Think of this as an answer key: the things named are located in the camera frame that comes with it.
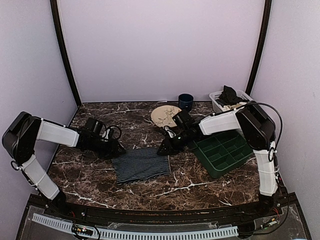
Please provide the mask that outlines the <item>navy striped underwear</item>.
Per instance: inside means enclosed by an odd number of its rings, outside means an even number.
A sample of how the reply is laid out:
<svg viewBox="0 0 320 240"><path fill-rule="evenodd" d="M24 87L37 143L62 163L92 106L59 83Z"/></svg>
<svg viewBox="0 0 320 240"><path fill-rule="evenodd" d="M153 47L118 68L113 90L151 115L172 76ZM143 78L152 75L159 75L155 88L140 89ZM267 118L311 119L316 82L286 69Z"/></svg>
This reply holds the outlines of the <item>navy striped underwear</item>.
<svg viewBox="0 0 320 240"><path fill-rule="evenodd" d="M170 175L169 156L159 155L154 147L127 150L111 160L118 185Z"/></svg>

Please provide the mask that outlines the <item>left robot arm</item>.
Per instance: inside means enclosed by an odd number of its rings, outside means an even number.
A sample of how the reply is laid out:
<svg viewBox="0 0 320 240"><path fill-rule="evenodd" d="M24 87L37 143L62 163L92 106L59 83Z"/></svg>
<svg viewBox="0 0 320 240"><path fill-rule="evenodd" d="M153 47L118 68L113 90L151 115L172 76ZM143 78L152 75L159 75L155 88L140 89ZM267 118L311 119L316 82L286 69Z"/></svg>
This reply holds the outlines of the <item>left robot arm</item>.
<svg viewBox="0 0 320 240"><path fill-rule="evenodd" d="M2 145L15 168L40 194L52 201L51 210L58 217L67 218L71 208L65 203L66 195L38 161L38 143L48 142L91 151L103 159L112 159L125 153L116 132L121 132L118 126L106 126L92 117L86 120L84 126L69 127L22 111L3 134Z"/></svg>

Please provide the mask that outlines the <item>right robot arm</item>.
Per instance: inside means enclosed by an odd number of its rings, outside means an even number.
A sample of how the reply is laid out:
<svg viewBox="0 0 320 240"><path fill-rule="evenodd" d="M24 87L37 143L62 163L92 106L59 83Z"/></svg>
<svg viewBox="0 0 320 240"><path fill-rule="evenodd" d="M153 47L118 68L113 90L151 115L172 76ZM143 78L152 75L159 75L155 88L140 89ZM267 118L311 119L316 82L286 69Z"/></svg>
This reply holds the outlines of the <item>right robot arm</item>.
<svg viewBox="0 0 320 240"><path fill-rule="evenodd" d="M261 102L249 101L236 109L212 113L200 121L182 110L172 118L182 132L174 134L167 130L157 154L176 155L191 141L202 136L240 130L257 160L259 193L271 197L280 186L276 157L280 136L276 135L276 124L262 106Z"/></svg>

